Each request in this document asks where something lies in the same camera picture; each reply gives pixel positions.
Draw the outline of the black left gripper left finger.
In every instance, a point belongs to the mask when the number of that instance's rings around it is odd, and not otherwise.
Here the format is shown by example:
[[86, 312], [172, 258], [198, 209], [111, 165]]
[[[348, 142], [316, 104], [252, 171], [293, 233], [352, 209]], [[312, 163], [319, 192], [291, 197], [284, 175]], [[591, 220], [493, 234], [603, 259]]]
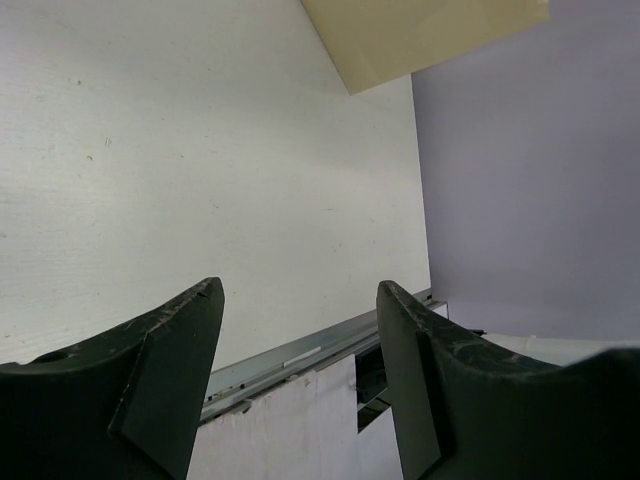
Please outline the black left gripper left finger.
[[5, 479], [183, 479], [221, 331], [207, 278], [160, 307], [1, 367]]

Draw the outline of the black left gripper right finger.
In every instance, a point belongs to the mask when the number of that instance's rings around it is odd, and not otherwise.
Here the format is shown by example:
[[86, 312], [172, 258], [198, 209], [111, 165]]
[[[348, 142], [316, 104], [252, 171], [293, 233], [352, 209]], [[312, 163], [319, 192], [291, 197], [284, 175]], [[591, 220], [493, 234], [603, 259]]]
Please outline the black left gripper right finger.
[[380, 283], [378, 331], [407, 479], [635, 479], [639, 352], [568, 366], [501, 346]]

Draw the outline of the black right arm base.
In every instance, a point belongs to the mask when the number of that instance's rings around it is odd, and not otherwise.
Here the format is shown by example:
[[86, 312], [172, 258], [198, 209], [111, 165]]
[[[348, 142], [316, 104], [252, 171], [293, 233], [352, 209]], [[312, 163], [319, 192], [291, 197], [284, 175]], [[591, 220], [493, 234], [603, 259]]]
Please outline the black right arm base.
[[362, 432], [390, 406], [388, 384], [380, 345], [355, 356], [357, 426]]

